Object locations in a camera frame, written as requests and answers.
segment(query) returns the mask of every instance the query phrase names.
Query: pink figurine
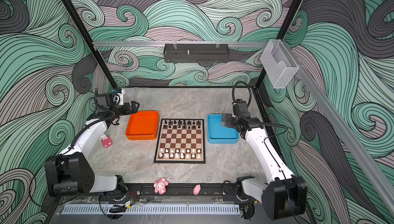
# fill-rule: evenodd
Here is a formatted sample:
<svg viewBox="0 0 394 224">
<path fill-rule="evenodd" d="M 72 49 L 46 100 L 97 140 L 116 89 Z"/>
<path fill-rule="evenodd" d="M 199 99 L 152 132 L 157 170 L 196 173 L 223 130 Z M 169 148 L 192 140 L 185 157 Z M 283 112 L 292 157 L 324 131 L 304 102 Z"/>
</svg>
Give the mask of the pink figurine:
<svg viewBox="0 0 394 224">
<path fill-rule="evenodd" d="M 196 185 L 193 189 L 193 194 L 194 195 L 198 195 L 201 191 L 201 186 L 200 185 Z"/>
<path fill-rule="evenodd" d="M 166 181 L 165 178 L 161 178 L 159 181 L 156 181 L 156 183 L 153 184 L 155 188 L 155 193 L 159 193 L 159 194 L 165 193 L 166 185 L 168 185 L 168 181 Z"/>
</svg>

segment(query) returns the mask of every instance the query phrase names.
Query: vent grille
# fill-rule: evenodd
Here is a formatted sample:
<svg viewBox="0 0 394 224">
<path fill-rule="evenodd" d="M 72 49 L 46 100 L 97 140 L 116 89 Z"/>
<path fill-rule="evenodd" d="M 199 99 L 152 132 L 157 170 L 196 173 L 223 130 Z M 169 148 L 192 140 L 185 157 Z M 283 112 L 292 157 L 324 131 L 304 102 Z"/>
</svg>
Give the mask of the vent grille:
<svg viewBox="0 0 394 224">
<path fill-rule="evenodd" d="M 109 215 L 112 204 L 108 206 L 101 205 L 102 210 Z M 86 215 L 101 214 L 98 204 L 67 204 L 62 215 Z M 128 215 L 240 215 L 238 205 L 234 204 L 135 204 L 127 209 Z"/>
</svg>

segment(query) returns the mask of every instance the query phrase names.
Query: gray marble surface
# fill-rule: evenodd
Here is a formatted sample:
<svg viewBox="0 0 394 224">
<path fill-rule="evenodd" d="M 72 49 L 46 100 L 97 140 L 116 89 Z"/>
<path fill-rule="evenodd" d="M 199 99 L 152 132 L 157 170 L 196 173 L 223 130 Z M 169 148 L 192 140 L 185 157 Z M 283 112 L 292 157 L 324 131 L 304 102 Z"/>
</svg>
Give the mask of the gray marble surface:
<svg viewBox="0 0 394 224">
<path fill-rule="evenodd" d="M 239 88 L 236 98 L 248 99 L 248 91 Z M 161 118 L 204 118 L 205 164 L 153 163 L 157 140 L 130 141 L 125 136 L 130 116 L 122 116 L 119 126 L 106 131 L 113 145 L 104 148 L 98 141 L 88 158 L 92 169 L 101 175 L 122 175 L 127 183 L 153 183 L 165 177 L 170 183 L 234 182 L 252 175 L 266 182 L 253 149 L 239 138 L 236 144 L 210 144 L 207 138 L 208 114 L 232 113 L 231 88 L 132 88 L 126 89 L 125 102 L 140 103 L 139 110 L 157 110 Z M 249 107 L 252 117 L 261 120 L 254 100 Z"/>
</svg>

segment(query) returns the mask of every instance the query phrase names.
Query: cable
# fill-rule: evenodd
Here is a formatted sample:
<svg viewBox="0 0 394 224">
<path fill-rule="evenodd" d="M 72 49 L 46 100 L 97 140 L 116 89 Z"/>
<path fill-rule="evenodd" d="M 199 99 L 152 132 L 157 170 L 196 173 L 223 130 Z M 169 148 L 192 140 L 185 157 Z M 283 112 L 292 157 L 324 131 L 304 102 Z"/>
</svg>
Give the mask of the cable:
<svg viewBox="0 0 394 224">
<path fill-rule="evenodd" d="M 71 142 L 69 148 L 74 147 L 74 145 L 75 145 L 76 141 L 78 140 L 78 138 L 79 138 L 79 137 L 81 136 L 81 134 L 82 134 L 83 132 L 85 132 L 88 128 L 90 128 L 90 127 L 93 126 L 94 124 L 97 124 L 97 123 L 99 123 L 99 122 L 103 122 L 103 121 L 105 121 L 105 120 L 109 120 L 109 119 L 112 119 L 112 118 L 115 117 L 115 112 L 112 111 L 112 110 L 110 110 L 110 109 L 107 109 L 107 108 L 104 108 L 104 107 L 100 106 L 100 105 L 97 103 L 97 99 L 96 99 L 96 98 L 95 98 L 95 104 L 96 104 L 96 107 L 99 107 L 100 109 L 102 109 L 102 110 L 104 110 L 104 111 L 111 112 L 112 115 L 109 116 L 109 117 L 104 117 L 104 118 L 98 119 L 98 120 L 96 120 L 96 121 L 94 121 L 94 122 L 92 122 L 92 123 L 89 123 L 88 125 L 85 125 L 84 128 L 82 128 L 81 131 L 79 131 L 79 132 L 75 135 L 75 137 L 74 137 L 74 139 L 72 140 L 72 142 Z"/>
<path fill-rule="evenodd" d="M 247 103 L 247 107 L 249 108 L 249 105 L 250 105 L 250 102 L 252 101 L 252 89 L 251 89 L 251 87 L 250 86 L 248 86 L 248 84 L 246 84 L 245 82 L 243 82 L 243 81 L 237 81 L 234 85 L 233 85 L 233 89 L 231 90 L 231 96 L 233 97 L 233 103 L 236 103 L 237 101 L 235 100 L 235 95 L 234 95 L 234 93 L 235 93 L 235 88 L 238 86 L 238 83 L 240 83 L 240 84 L 244 84 L 244 86 L 246 86 L 247 87 L 247 89 L 248 89 L 248 91 L 249 91 L 249 101 L 248 101 L 248 103 Z"/>
</svg>

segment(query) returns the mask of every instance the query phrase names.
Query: blue tray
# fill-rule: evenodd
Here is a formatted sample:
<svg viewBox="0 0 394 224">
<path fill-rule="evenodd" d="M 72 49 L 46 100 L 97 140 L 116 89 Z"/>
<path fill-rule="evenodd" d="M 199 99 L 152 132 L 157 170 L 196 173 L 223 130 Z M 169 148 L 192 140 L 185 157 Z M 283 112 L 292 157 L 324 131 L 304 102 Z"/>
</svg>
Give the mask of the blue tray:
<svg viewBox="0 0 394 224">
<path fill-rule="evenodd" d="M 239 133 L 234 128 L 221 126 L 222 114 L 209 114 L 208 142 L 210 144 L 235 144 L 239 139 Z"/>
</svg>

